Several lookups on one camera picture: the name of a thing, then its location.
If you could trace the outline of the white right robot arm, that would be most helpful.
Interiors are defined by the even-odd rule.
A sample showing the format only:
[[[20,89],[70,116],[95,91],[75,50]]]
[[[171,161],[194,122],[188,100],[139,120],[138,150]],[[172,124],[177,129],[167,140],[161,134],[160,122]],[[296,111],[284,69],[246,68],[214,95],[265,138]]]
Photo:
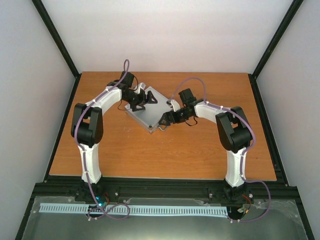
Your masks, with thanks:
[[[189,118],[203,118],[216,124],[219,140],[227,154],[227,172],[225,181],[232,188],[245,183],[245,162],[247,151],[256,137],[249,121],[240,106],[224,107],[206,100],[188,100],[183,107],[171,100],[172,110],[163,113],[158,124],[171,126],[185,123]]]

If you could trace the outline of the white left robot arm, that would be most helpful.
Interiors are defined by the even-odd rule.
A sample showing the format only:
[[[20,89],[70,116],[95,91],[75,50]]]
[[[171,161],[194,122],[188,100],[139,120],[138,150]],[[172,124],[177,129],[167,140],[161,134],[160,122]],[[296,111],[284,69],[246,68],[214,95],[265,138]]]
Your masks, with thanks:
[[[145,91],[143,84],[134,90],[128,84],[112,81],[97,97],[87,103],[74,106],[71,136],[74,138],[81,155],[82,180],[91,185],[86,195],[92,201],[103,198],[104,188],[96,183],[102,177],[99,167],[99,144],[104,134],[103,115],[114,104],[125,101],[129,108],[136,112],[145,110],[146,104],[157,104],[151,90]]]

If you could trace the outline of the aluminium poker case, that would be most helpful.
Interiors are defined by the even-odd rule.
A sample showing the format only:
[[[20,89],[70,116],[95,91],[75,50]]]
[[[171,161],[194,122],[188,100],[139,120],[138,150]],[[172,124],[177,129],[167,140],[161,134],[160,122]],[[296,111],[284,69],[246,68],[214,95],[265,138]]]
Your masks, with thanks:
[[[167,104],[168,99],[153,87],[146,87],[146,84],[142,82],[138,85],[138,90],[144,90],[146,94],[150,91],[157,103],[147,103],[144,105],[145,109],[138,111],[133,111],[128,103],[124,106],[124,109],[132,119],[152,134],[160,127],[159,121],[163,114],[171,111],[172,108]]]

